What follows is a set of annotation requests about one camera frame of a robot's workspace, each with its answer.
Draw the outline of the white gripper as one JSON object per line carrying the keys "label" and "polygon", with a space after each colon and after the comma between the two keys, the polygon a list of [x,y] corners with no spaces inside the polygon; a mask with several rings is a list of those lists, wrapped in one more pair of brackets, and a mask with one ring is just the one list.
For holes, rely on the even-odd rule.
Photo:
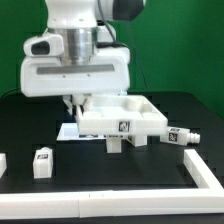
{"label": "white gripper", "polygon": [[93,98],[91,94],[119,93],[130,86],[128,64],[130,51],[126,47],[108,47],[96,51],[86,64],[64,65],[61,56],[65,47],[58,34],[45,33],[24,43],[21,65],[21,91],[27,97],[59,96],[73,114],[70,95],[84,95],[83,110]]}

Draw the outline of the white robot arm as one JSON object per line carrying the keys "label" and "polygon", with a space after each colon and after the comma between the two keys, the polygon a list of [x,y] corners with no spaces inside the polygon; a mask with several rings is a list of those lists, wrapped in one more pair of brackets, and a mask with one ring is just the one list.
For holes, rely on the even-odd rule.
{"label": "white robot arm", "polygon": [[111,21],[131,21],[146,0],[45,0],[47,29],[24,43],[21,91],[63,96],[81,105],[91,95],[120,95],[130,86],[130,50]]}

